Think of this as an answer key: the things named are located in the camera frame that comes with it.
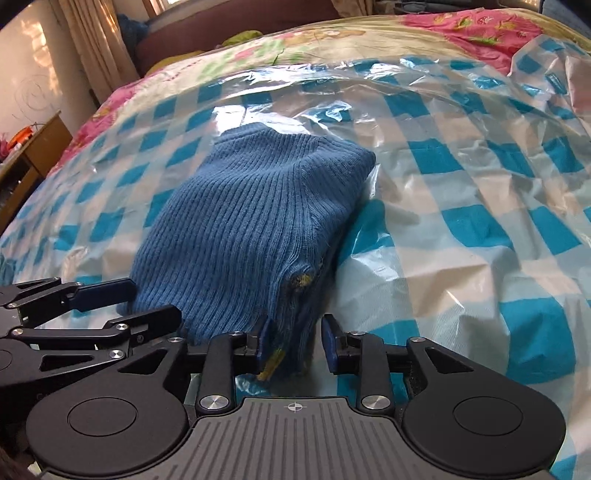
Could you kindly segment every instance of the ribbed knit fabric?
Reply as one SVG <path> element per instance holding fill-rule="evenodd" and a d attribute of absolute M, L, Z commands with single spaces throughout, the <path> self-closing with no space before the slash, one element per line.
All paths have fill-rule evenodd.
<path fill-rule="evenodd" d="M 173 304 L 193 343 L 250 330 L 263 314 L 266 349 L 301 359 L 325 255 L 374 164 L 352 142 L 262 124 L 224 132 L 141 245 L 131 271 L 138 295 L 126 312 Z"/>

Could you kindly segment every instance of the window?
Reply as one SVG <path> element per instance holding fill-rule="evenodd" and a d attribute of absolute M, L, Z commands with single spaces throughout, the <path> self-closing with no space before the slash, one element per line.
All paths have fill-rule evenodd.
<path fill-rule="evenodd" d="M 157 17 L 165 10 L 186 0 L 142 0 L 150 18 Z"/>

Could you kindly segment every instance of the checkered tablecloth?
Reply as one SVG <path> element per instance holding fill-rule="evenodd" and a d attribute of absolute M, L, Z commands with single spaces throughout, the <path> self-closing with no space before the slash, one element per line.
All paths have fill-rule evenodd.
<path fill-rule="evenodd" d="M 0 239 L 14 281 L 126 276 L 171 192 L 248 122 L 375 151 L 330 309 L 390 343 L 429 337 L 547 394 L 561 480 L 591 477 L 591 59 L 546 36 L 509 77 L 478 61 L 361 60 L 224 77 L 121 118 L 45 181 Z M 57 319 L 98 327 L 114 309 Z M 351 395 L 317 343 L 274 392 Z"/>

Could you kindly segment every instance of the orange object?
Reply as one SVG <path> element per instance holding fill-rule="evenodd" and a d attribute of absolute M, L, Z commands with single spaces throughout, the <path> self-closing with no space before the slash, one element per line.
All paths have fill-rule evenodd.
<path fill-rule="evenodd" d="M 8 142 L 8 149 L 12 150 L 17 143 L 24 145 L 25 142 L 33 136 L 33 133 L 33 128 L 30 125 L 28 127 L 23 128 L 22 130 L 20 130 L 19 133 L 12 137 L 12 140 L 10 140 L 10 142 Z"/>

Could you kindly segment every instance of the crosshair marking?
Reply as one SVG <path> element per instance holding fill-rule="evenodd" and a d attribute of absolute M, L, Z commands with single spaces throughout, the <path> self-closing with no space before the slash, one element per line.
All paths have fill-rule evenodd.
<path fill-rule="evenodd" d="M 289 408 L 291 411 L 300 411 L 302 408 L 305 408 L 301 403 L 293 402 L 290 403 L 286 408 Z"/>

